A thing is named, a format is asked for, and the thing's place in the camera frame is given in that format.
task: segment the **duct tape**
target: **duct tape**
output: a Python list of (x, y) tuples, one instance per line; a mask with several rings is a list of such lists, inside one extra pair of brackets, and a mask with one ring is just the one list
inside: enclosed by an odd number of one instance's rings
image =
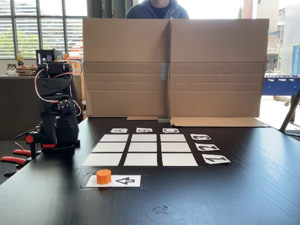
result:
[(161, 64), (161, 80), (166, 81), (168, 77), (169, 63)]

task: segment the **cardboard panel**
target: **cardboard panel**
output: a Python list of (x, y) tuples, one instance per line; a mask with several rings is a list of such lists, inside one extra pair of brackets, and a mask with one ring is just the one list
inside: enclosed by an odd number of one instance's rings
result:
[(173, 117), (170, 123), (178, 127), (269, 127), (250, 117)]
[(268, 29), (268, 19), (173, 19), (171, 62), (266, 62)]
[(85, 63), (90, 117), (166, 116), (167, 82), (161, 64)]
[(169, 117), (258, 117), (264, 65), (172, 63)]
[(170, 21), (83, 19), (85, 62), (169, 62)]

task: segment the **orange cylinder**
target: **orange cylinder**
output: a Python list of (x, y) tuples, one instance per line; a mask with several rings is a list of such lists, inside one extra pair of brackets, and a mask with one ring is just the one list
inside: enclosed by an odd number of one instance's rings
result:
[(110, 170), (99, 170), (97, 172), (97, 184), (109, 184), (112, 181)]

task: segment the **black arrow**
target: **black arrow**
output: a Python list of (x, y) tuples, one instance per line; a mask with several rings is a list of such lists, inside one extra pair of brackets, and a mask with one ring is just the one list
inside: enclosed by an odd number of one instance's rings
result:
[(116, 182), (127, 185), (128, 183), (134, 183), (135, 180), (130, 180), (129, 177), (126, 177), (120, 180), (116, 180)]

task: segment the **table surface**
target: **table surface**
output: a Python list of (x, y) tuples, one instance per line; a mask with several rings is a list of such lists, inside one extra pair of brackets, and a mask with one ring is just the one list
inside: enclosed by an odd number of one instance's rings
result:
[[(171, 125), (89, 118), (79, 127), (81, 147), (72, 157), (41, 154), (0, 186), (1, 225), (300, 224), (300, 142), (273, 128), (180, 127), (198, 167), (111, 167), (112, 174), (141, 174), (142, 186), (100, 190), (84, 187), (99, 167), (82, 164), (104, 134), (112, 128), (128, 128), (129, 137), (136, 128), (162, 134)], [(206, 164), (190, 134), (209, 135), (207, 143), (231, 163)], [(144, 212), (157, 205), (183, 219), (163, 214), (150, 221)]]

